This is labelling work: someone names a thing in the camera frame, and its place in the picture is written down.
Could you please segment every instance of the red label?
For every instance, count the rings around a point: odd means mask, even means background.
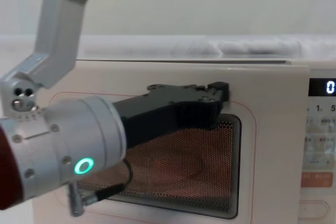
[[[333,173],[302,173],[301,187],[332,187]]]

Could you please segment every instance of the digital display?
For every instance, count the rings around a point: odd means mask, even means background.
[[[310,97],[336,97],[336,79],[312,78],[309,80]]]

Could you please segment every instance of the microwave door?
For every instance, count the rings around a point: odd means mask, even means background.
[[[63,189],[35,199],[36,223],[53,224],[52,216],[57,223],[295,223],[303,157],[303,141],[295,140],[304,139],[308,73],[286,65],[78,62],[42,104],[89,95],[117,102],[151,84],[216,81],[229,83],[230,101],[216,129],[181,130],[129,149],[132,183],[78,220],[68,216]],[[126,179],[119,164],[79,185],[85,193]]]

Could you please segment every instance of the button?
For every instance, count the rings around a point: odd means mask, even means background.
[[[320,219],[327,215],[329,206],[324,201],[300,201],[299,219]]]

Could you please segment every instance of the silver cylinder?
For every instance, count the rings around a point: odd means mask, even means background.
[[[125,156],[121,119],[112,102],[99,97],[62,101],[0,123],[18,166],[24,200],[107,169]]]

